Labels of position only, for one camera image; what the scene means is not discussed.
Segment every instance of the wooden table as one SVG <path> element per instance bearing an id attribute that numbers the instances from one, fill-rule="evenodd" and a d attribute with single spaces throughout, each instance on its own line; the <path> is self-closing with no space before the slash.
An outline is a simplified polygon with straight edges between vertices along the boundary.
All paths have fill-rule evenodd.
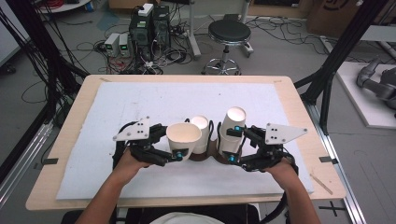
<path id="1" fill-rule="evenodd" d="M 335 172 L 331 162 L 321 162 L 319 157 L 326 157 L 315 127 L 307 114 L 300 96 L 288 77 L 265 76 L 116 76 L 91 75 L 87 77 L 78 93 L 76 101 L 62 127 L 58 138 L 49 154 L 49 158 L 59 158 L 57 164 L 45 165 L 27 200 L 29 210 L 78 209 L 85 208 L 89 200 L 56 200 L 61 186 L 70 152 L 76 143 L 82 124 L 91 108 L 97 90 L 103 82 L 200 82 L 200 83 L 267 83 L 274 84 L 278 97 L 287 114 L 290 126 L 306 127 L 308 134 L 296 139 L 301 150 L 305 166 L 311 176 L 315 192 L 311 199 L 342 199 L 346 191 Z M 172 206 L 226 203 L 260 203 L 278 201 L 280 196 L 219 196 L 194 198 L 151 198 L 122 199 L 119 207 Z"/>

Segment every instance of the human arm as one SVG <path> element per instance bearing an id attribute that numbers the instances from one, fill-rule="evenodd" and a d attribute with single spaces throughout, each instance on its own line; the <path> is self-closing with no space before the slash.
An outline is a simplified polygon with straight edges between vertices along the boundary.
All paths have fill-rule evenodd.
<path id="1" fill-rule="evenodd" d="M 320 223 L 318 214 L 303 183 L 286 159 L 264 171 L 270 173 L 279 186 L 285 190 L 291 224 Z"/>
<path id="2" fill-rule="evenodd" d="M 80 223 L 108 223 L 122 188 L 148 163 L 137 161 L 127 148 L 113 172 L 78 218 Z"/>

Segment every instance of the person's hand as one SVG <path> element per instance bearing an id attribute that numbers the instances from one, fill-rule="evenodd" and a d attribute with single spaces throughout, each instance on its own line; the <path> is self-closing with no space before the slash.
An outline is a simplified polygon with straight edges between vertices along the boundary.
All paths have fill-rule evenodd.
<path id="1" fill-rule="evenodd" d="M 137 174 L 140 168 L 148 166 L 150 166 L 149 163 L 137 161 L 127 147 L 109 178 L 114 181 L 113 183 L 125 186 Z"/>
<path id="2" fill-rule="evenodd" d="M 277 165 L 264 169 L 264 171 L 270 173 L 274 180 L 284 190 L 301 183 L 296 172 L 293 170 L 290 162 L 286 158 L 283 158 Z"/>

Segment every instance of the white mounting plate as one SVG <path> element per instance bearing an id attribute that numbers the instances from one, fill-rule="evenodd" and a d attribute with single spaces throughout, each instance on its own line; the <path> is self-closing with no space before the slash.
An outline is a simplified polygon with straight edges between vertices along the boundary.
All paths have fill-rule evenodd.
<path id="1" fill-rule="evenodd" d="M 306 128 L 297 128 L 280 124 L 268 123 L 266 134 L 265 134 L 265 144 L 275 145 L 275 144 L 285 144 L 289 141 L 300 137 L 308 132 Z"/>
<path id="2" fill-rule="evenodd" d="M 136 124 L 126 127 L 113 137 L 114 141 L 127 141 L 149 138 L 149 117 L 139 120 Z"/>

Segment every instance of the black stool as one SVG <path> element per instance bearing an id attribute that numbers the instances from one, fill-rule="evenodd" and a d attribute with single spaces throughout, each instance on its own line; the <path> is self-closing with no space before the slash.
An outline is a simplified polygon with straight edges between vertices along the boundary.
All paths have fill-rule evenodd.
<path id="1" fill-rule="evenodd" d="M 201 74 L 206 75 L 214 71 L 219 75 L 229 75 L 229 72 L 233 71 L 234 75 L 241 75 L 239 65 L 228 58 L 229 48 L 246 44 L 250 39 L 250 29 L 239 21 L 220 20 L 210 23 L 208 34 L 214 41 L 225 45 L 225 49 L 222 57 L 210 60 Z"/>

